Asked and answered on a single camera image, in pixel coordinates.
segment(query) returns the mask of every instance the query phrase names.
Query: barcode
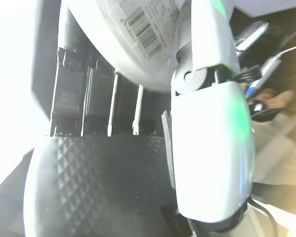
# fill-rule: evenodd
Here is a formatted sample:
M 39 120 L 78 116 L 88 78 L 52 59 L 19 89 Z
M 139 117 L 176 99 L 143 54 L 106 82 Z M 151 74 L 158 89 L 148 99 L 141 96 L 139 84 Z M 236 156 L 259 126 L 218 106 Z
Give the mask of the barcode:
M 161 43 L 141 8 L 128 17 L 126 22 L 135 33 L 139 43 L 143 46 L 148 58 L 161 50 Z

